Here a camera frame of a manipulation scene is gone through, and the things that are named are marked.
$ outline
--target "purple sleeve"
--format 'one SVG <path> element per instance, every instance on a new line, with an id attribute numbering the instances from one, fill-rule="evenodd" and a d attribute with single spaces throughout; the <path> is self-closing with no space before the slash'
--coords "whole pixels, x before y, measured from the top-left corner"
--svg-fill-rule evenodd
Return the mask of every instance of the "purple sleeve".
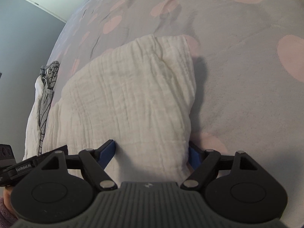
<path id="1" fill-rule="evenodd" d="M 0 196 L 0 228 L 11 227 L 18 219 L 4 206 L 3 197 Z"/>

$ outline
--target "triangular cutout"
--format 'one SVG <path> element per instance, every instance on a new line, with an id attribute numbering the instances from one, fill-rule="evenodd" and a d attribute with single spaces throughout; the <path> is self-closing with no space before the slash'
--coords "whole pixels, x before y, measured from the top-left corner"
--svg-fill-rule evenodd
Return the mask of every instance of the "triangular cutout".
<path id="1" fill-rule="evenodd" d="M 45 166 L 42 167 L 42 170 L 57 170 L 59 169 L 59 160 L 57 157 L 53 157 Z"/>
<path id="2" fill-rule="evenodd" d="M 257 170 L 257 168 L 245 157 L 241 157 L 241 170 Z"/>

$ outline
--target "polka dot bedsheet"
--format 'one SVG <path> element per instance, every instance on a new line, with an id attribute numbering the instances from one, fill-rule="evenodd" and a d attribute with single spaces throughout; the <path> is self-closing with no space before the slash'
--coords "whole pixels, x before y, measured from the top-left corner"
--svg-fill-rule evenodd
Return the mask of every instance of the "polka dot bedsheet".
<path id="1" fill-rule="evenodd" d="M 52 106 L 92 59 L 144 35 L 184 35 L 194 60 L 191 139 L 244 150 L 288 193 L 304 224 L 304 0 L 86 0 L 60 34 Z"/>

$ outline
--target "wall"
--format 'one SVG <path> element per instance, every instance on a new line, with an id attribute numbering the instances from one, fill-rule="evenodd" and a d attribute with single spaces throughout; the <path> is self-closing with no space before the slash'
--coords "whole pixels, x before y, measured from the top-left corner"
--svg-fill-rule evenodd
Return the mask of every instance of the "wall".
<path id="1" fill-rule="evenodd" d="M 35 81 L 65 23 L 25 0 L 0 0 L 0 143 L 24 155 Z"/>

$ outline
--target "white garment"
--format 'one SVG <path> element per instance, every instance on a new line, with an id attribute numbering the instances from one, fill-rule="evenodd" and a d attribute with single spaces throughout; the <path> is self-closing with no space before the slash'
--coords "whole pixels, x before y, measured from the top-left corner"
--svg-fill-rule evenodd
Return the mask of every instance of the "white garment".
<path id="1" fill-rule="evenodd" d="M 79 70 L 50 109 L 43 153 L 69 154 L 116 141 L 106 173 L 123 181 L 175 181 L 186 167 L 196 84 L 183 36 L 144 36 Z M 79 171 L 70 173 L 81 177 Z"/>
<path id="2" fill-rule="evenodd" d="M 42 82 L 41 75 L 39 75 L 35 82 L 35 89 L 35 102 L 31 113 L 29 114 L 25 131 L 25 151 L 23 160 L 38 155 L 41 135 L 41 129 L 39 126 L 39 108 L 44 91 L 44 84 Z"/>

